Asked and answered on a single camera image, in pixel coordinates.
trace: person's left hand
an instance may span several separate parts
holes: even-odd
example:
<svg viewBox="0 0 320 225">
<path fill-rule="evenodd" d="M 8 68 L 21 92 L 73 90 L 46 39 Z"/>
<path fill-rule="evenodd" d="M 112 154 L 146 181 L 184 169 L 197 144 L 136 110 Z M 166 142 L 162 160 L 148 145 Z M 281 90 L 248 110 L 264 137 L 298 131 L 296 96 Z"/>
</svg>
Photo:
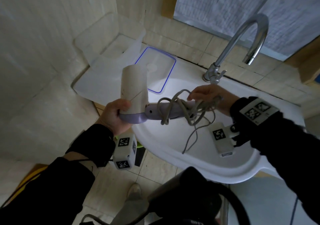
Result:
<svg viewBox="0 0 320 225">
<path fill-rule="evenodd" d="M 126 123 L 119 118 L 119 110 L 127 111 L 130 106 L 130 101 L 125 99 L 117 99 L 108 103 L 96 124 L 104 125 L 112 131 L 114 136 L 124 133 L 132 124 Z"/>
</svg>

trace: black sleeve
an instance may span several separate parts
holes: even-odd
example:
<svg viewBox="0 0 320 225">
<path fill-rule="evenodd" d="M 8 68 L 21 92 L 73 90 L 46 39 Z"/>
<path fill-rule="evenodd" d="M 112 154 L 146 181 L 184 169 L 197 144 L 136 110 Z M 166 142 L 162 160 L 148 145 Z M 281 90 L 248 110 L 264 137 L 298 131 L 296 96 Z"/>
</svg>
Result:
<svg viewBox="0 0 320 225">
<path fill-rule="evenodd" d="M 239 113 L 244 106 L 256 99 L 241 98 L 230 109 L 231 117 L 240 130 L 251 140 L 251 146 L 265 155 L 287 186 L 294 191 L 306 213 L 320 224 L 318 187 L 320 140 L 283 118 L 281 112 L 271 115 L 257 126 Z"/>
<path fill-rule="evenodd" d="M 95 162 L 109 160 L 114 151 L 112 133 L 102 125 L 93 125 L 75 141 Z M 57 158 L 38 178 L 6 207 L 0 210 L 6 224 L 72 224 L 95 180 L 92 172 L 78 161 Z"/>
</svg>

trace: gray pants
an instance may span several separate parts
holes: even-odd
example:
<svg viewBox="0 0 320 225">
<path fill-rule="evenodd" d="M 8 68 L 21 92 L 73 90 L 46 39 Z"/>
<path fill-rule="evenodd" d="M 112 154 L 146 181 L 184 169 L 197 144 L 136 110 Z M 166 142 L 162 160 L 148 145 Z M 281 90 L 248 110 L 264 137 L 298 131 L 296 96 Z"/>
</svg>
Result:
<svg viewBox="0 0 320 225">
<path fill-rule="evenodd" d="M 111 225 L 125 225 L 138 218 L 148 209 L 149 203 L 146 199 L 142 199 L 139 193 L 131 193 L 126 199 L 123 207 L 118 212 L 116 217 L 111 222 Z M 159 217 L 155 213 L 150 213 L 146 216 L 146 223 L 152 223 L 158 220 Z M 137 225 L 144 225 L 145 219 L 142 219 Z"/>
</svg>

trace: coiled cord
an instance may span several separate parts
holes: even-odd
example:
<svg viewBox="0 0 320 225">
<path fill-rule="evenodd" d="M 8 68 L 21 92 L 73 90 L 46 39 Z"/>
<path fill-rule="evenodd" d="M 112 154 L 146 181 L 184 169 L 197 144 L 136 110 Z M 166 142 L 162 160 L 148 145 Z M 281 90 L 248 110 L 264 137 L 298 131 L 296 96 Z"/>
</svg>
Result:
<svg viewBox="0 0 320 225">
<path fill-rule="evenodd" d="M 190 107 L 190 106 L 188 106 L 188 103 L 186 101 L 178 98 L 178 96 L 183 92 L 191 93 L 187 89 L 182 89 L 181 91 L 176 93 L 173 96 L 173 98 L 170 99 L 170 98 L 164 97 L 164 98 L 159 99 L 159 101 L 157 103 L 158 113 L 162 117 L 161 125 L 168 125 L 169 124 L 168 117 L 169 117 L 169 114 L 170 114 L 170 111 L 171 111 L 171 108 L 172 108 L 173 104 L 176 102 L 181 107 L 181 109 L 183 111 L 183 114 L 184 114 L 184 117 L 186 118 L 188 124 L 190 126 L 194 126 L 195 127 L 194 131 L 190 134 L 190 136 L 189 136 L 189 138 L 188 138 L 188 140 L 186 142 L 186 146 L 185 146 L 184 150 L 182 151 L 182 154 L 184 154 L 186 151 L 189 151 L 191 149 L 191 147 L 198 141 L 198 132 L 197 132 L 197 130 L 202 128 L 202 127 L 209 126 L 215 121 L 216 114 L 215 114 L 214 110 L 215 110 L 216 106 L 219 104 L 219 102 L 222 100 L 222 97 L 220 95 L 218 95 L 215 98 L 213 98 L 210 102 L 204 102 L 202 100 L 201 101 L 196 101 L 195 105 L 193 107 Z M 170 102 L 168 107 L 167 107 L 167 109 L 166 109 L 166 112 L 164 114 L 160 110 L 160 103 L 163 100 L 167 100 L 167 101 Z M 204 116 L 207 111 L 212 111 L 212 113 L 214 114 L 213 121 L 209 121 Z M 196 125 L 202 120 L 202 118 L 205 118 L 208 121 L 208 124 L 196 127 Z M 191 136 L 193 135 L 193 133 L 196 133 L 196 140 L 194 141 L 194 143 L 188 149 L 186 149 L 187 146 L 188 146 L 189 140 L 190 140 Z"/>
</svg>

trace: faucet spout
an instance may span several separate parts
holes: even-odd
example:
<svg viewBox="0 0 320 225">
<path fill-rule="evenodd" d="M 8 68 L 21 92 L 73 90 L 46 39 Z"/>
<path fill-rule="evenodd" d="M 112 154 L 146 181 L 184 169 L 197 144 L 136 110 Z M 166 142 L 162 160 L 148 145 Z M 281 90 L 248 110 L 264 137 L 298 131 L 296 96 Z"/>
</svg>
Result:
<svg viewBox="0 0 320 225">
<path fill-rule="evenodd" d="M 262 48 L 262 45 L 266 39 L 266 35 L 268 34 L 269 29 L 269 19 L 265 14 L 262 13 L 253 15 L 248 20 L 246 20 L 244 24 L 241 25 L 241 27 L 232 37 L 232 39 L 230 40 L 226 48 L 223 50 L 217 61 L 211 64 L 206 73 L 204 73 L 203 79 L 205 81 L 209 82 L 211 81 L 211 79 L 214 80 L 214 76 L 218 76 L 217 71 L 219 70 L 219 67 L 226 58 L 226 56 L 230 53 L 230 51 L 233 49 L 234 45 L 241 38 L 241 36 L 255 23 L 258 25 L 256 37 L 254 38 L 254 42 L 252 43 L 251 48 L 249 49 L 248 53 L 246 54 L 242 62 L 244 62 L 247 65 L 250 65 L 254 61 L 255 57 Z"/>
</svg>

